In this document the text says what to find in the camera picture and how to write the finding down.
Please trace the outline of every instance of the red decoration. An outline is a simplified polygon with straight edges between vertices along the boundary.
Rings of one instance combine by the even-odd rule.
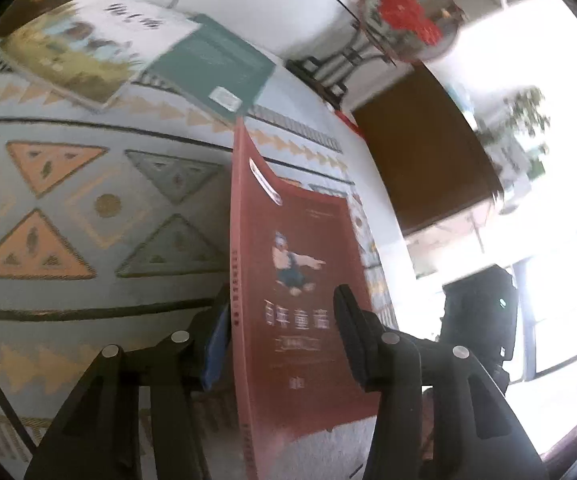
[[[426,18],[417,0],[382,0],[378,12],[391,27],[415,32],[426,44],[436,45],[443,38],[442,31]]]

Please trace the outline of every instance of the gray triangle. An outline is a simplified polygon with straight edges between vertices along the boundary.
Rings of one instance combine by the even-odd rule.
[[[158,155],[157,153],[126,150],[133,165],[150,180],[159,192],[174,204],[179,204],[196,192],[222,166],[212,162]]]
[[[173,215],[117,270],[120,278],[226,272],[228,258],[181,215]]]

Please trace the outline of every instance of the barcode sticker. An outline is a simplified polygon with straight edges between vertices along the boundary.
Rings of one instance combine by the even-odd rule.
[[[226,108],[229,112],[236,112],[242,105],[242,100],[239,99],[238,96],[221,86],[216,87],[212,92],[210,92],[208,97],[217,104]]]

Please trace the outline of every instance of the metal screw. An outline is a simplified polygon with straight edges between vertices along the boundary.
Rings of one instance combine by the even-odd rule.
[[[459,359],[466,359],[471,353],[465,346],[456,346],[453,348],[453,355]]]
[[[177,330],[171,334],[171,341],[174,343],[185,343],[190,339],[190,334],[185,330]]]
[[[120,352],[120,347],[117,345],[108,345],[102,349],[102,355],[106,358],[115,357]]]
[[[387,345],[396,345],[399,343],[399,335],[395,332],[384,332],[382,334],[382,341]]]

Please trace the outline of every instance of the book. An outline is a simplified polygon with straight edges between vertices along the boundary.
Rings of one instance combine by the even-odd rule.
[[[73,0],[22,25],[0,51],[28,78],[101,109],[200,26],[142,0]]]
[[[351,376],[333,314],[350,285],[370,300],[347,201],[276,176],[239,119],[231,198],[233,360],[250,480],[284,446],[377,413]]]
[[[149,71],[227,124],[252,107],[275,63],[206,14],[201,28],[175,44]]]

